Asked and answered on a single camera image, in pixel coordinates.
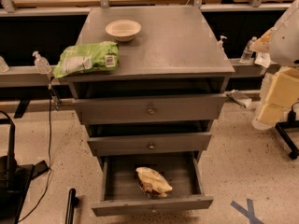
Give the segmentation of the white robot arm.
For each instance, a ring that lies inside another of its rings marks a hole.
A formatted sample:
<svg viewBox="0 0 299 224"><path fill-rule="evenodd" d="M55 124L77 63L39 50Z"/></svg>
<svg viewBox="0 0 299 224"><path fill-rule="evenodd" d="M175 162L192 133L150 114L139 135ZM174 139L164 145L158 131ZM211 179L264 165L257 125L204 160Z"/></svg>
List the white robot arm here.
<svg viewBox="0 0 299 224"><path fill-rule="evenodd" d="M263 131L274 127L299 99L299 0L292 2L251 47L268 53L270 60L280 65L274 75L266 73L262 81L261 102L252 126Z"/></svg>

